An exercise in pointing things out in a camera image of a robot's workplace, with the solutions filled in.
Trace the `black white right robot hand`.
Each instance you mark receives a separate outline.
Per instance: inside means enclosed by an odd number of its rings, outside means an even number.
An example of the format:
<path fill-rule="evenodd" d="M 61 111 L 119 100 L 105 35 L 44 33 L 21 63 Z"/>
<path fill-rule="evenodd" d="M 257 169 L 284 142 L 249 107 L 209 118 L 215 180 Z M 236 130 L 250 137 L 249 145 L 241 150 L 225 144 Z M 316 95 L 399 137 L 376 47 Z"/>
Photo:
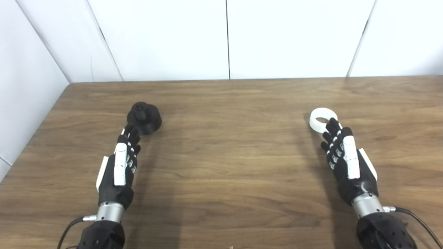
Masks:
<path fill-rule="evenodd" d="M 340 197 L 351 205 L 361 194 L 378 196 L 375 169 L 368 165 L 367 158 L 356 148 L 352 130 L 341 126 L 336 118 L 330 118 L 325 128 L 321 147 L 337 181 Z"/>

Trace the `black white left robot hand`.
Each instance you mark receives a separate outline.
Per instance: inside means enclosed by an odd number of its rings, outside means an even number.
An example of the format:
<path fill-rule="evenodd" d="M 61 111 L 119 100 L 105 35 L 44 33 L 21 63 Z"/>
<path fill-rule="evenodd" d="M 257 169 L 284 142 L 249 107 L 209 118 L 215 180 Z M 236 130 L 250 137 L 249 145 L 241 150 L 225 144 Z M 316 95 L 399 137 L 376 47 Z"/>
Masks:
<path fill-rule="evenodd" d="M 132 188 L 141 150 L 140 135 L 133 125 L 126 125 L 117 139 L 114 153 L 104 156 L 96 181 L 98 204 L 116 202 L 127 210 L 134 199 Z"/>

